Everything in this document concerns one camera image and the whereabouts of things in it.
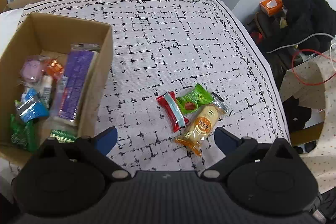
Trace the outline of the orange round cracker pack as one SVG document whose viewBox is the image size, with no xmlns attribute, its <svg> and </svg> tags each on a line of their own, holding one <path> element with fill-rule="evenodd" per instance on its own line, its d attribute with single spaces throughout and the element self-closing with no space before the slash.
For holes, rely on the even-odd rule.
<svg viewBox="0 0 336 224">
<path fill-rule="evenodd" d="M 195 155 L 201 156 L 203 142 L 210 135 L 222 116 L 224 116 L 223 111 L 215 104 L 211 103 L 203 106 L 183 134 L 174 139 L 175 143 L 186 146 Z"/>
</svg>

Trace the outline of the small silver candy wrapper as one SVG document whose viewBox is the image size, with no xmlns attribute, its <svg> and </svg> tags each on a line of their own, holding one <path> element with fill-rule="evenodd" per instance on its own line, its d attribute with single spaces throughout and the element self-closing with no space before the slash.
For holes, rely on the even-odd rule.
<svg viewBox="0 0 336 224">
<path fill-rule="evenodd" d="M 213 98 L 213 104 L 219 107 L 225 116 L 229 116 L 231 113 L 231 106 L 229 103 L 225 102 L 224 99 L 215 92 L 211 92 L 211 96 Z"/>
</svg>

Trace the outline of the green gold cookie pack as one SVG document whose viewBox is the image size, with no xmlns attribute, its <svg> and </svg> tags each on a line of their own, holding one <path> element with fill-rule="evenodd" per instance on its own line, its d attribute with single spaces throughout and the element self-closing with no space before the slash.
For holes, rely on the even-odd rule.
<svg viewBox="0 0 336 224">
<path fill-rule="evenodd" d="M 56 138 L 60 143 L 73 143 L 77 137 L 62 130 L 51 130 L 50 137 Z"/>
</svg>

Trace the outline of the green strawberry snack packet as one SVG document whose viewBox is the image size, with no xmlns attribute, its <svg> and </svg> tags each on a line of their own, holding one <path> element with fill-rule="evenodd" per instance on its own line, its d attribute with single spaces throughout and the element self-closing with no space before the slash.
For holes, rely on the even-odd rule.
<svg viewBox="0 0 336 224">
<path fill-rule="evenodd" d="M 213 102 L 213 98 L 202 85 L 196 84 L 187 94 L 177 97 L 176 102 L 182 114 L 190 114 Z"/>
</svg>

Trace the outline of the red white snack packet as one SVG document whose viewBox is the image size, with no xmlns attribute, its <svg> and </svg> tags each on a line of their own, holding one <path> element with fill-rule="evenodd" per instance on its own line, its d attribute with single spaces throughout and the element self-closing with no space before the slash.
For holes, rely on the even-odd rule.
<svg viewBox="0 0 336 224">
<path fill-rule="evenodd" d="M 161 96 L 157 97 L 156 100 L 158 104 L 165 109 L 165 112 L 171 121 L 173 132 L 177 132 L 182 128 L 186 128 L 189 120 L 179 109 L 175 92 L 165 92 Z"/>
</svg>

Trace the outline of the blue green snack packet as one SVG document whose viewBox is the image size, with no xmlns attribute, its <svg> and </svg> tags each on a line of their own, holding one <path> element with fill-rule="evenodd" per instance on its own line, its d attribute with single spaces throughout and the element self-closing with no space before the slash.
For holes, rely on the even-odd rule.
<svg viewBox="0 0 336 224">
<path fill-rule="evenodd" d="M 18 118 L 10 116 L 11 143 L 29 152 L 35 152 L 38 148 L 33 121 L 20 122 Z"/>
</svg>

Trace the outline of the blue white snack packet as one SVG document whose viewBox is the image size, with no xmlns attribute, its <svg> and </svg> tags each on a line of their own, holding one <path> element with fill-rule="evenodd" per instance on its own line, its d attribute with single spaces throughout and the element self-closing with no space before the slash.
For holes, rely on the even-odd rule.
<svg viewBox="0 0 336 224">
<path fill-rule="evenodd" d="M 49 116 L 49 110 L 44 100 L 33 88 L 27 89 L 23 102 L 15 100 L 14 104 L 19 118 L 21 118 L 24 123 L 33 119 Z"/>
</svg>

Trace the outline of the clear white biscuit pack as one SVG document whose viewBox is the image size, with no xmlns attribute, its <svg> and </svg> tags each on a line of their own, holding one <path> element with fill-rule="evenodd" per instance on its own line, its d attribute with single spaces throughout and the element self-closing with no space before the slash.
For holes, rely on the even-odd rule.
<svg viewBox="0 0 336 224">
<path fill-rule="evenodd" d="M 21 102 L 26 102 L 27 94 L 30 89 L 34 89 L 39 97 L 45 102 L 46 108 L 50 108 L 53 78 L 49 75 L 43 75 L 38 83 L 25 83 Z"/>
</svg>

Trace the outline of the purple wafer pack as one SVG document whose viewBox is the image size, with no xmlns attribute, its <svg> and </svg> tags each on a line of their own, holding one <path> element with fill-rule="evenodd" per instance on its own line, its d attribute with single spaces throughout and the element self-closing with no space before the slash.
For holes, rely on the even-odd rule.
<svg viewBox="0 0 336 224">
<path fill-rule="evenodd" d="M 73 44 L 64 73 L 57 81 L 50 116 L 70 126 L 78 126 L 84 96 L 101 47 L 98 44 Z"/>
</svg>

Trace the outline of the orange foil candy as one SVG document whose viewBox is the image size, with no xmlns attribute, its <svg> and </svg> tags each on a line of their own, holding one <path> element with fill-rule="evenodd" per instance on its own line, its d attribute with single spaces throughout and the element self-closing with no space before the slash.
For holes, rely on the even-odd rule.
<svg viewBox="0 0 336 224">
<path fill-rule="evenodd" d="M 53 79 L 58 80 L 64 73 L 64 67 L 56 59 L 50 59 L 46 62 L 45 71 Z"/>
</svg>

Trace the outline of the purple jelly cup packet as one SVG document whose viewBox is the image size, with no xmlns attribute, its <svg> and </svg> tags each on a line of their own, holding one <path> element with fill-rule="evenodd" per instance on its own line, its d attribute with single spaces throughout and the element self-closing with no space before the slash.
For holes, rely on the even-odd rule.
<svg viewBox="0 0 336 224">
<path fill-rule="evenodd" d="M 43 75 L 45 57 L 41 55 L 28 56 L 21 69 L 21 77 L 27 83 L 38 83 Z"/>
</svg>

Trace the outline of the brown cardboard box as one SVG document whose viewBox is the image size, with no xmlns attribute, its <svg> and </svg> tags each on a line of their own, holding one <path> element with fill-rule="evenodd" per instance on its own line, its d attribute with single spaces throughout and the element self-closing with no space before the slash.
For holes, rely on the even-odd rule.
<svg viewBox="0 0 336 224">
<path fill-rule="evenodd" d="M 93 136 L 112 57 L 109 24 L 28 15 L 1 55 L 1 157 L 24 166 L 55 131 Z"/>
</svg>

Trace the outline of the white patterned mat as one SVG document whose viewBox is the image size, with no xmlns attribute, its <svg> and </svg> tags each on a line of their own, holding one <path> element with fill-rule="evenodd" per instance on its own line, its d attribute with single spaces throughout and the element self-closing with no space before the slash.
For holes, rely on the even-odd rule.
<svg viewBox="0 0 336 224">
<path fill-rule="evenodd" d="M 209 136 L 202 154 L 174 142 L 156 99 L 196 84 L 230 105 L 218 125 L 238 136 L 271 143 L 288 138 L 270 66 L 228 7 L 218 0 L 49 0 L 33 12 L 95 20 L 112 26 L 113 61 L 96 131 L 114 125 L 118 141 L 109 157 L 129 172 L 204 170 L 223 158 Z"/>
</svg>

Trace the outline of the dotted cream tablecloth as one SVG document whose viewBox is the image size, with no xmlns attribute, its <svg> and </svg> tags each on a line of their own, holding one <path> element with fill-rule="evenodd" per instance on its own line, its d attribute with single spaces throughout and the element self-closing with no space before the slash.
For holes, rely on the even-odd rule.
<svg viewBox="0 0 336 224">
<path fill-rule="evenodd" d="M 335 187 L 335 48 L 286 71 L 280 87 L 282 101 L 318 111 L 323 121 L 302 130 L 317 135 L 317 145 L 301 156 L 324 193 Z"/>
</svg>

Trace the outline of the orange tissue box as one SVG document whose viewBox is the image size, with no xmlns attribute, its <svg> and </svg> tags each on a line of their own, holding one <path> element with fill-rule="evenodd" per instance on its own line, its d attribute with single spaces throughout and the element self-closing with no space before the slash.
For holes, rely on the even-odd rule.
<svg viewBox="0 0 336 224">
<path fill-rule="evenodd" d="M 282 10 L 282 0 L 265 0 L 260 3 L 260 9 L 268 16 L 274 16 Z"/>
</svg>

